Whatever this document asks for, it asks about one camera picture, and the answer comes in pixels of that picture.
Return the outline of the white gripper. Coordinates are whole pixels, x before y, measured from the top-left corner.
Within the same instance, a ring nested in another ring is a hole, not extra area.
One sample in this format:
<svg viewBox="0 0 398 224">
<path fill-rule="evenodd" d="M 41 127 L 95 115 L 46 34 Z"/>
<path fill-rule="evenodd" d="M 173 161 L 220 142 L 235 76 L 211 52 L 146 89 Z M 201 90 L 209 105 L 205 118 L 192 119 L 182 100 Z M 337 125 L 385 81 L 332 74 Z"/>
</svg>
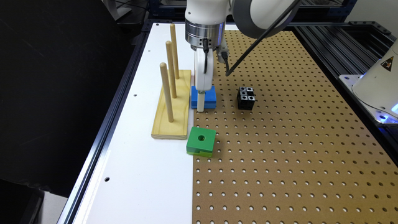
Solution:
<svg viewBox="0 0 398 224">
<path fill-rule="evenodd" d="M 205 53 L 204 48 L 191 46 L 195 52 L 195 86 L 198 90 L 197 94 L 197 111 L 203 112 L 205 106 L 205 91 L 212 87 L 213 72 L 214 72 L 214 55 L 213 49 L 209 49 Z M 218 61 L 226 64 L 226 69 L 229 70 L 228 56 L 229 50 L 227 45 L 220 45 L 215 48 Z"/>
</svg>

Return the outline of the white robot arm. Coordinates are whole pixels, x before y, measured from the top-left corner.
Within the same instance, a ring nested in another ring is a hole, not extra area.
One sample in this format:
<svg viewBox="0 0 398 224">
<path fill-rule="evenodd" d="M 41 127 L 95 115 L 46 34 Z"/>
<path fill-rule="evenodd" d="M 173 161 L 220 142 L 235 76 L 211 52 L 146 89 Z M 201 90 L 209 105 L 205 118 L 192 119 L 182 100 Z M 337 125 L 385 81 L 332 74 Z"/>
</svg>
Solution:
<svg viewBox="0 0 398 224">
<path fill-rule="evenodd" d="M 204 111 L 205 93 L 212 87 L 214 59 L 228 53 L 224 39 L 226 18 L 233 16 L 236 27 L 256 41 L 229 69 L 230 75 L 246 55 L 264 38 L 283 30 L 299 9 L 301 0 L 188 0 L 185 11 L 185 39 L 195 51 L 197 111 Z"/>
</svg>

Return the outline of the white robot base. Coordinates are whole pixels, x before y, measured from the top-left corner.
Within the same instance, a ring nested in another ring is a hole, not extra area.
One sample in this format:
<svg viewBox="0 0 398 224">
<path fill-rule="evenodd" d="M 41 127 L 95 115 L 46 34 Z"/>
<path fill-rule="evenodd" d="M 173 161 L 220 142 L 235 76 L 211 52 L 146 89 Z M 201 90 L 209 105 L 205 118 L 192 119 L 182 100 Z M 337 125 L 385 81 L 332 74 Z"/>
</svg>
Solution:
<svg viewBox="0 0 398 224">
<path fill-rule="evenodd" d="M 339 79 L 375 121 L 397 124 L 397 42 L 366 73 Z"/>
</svg>

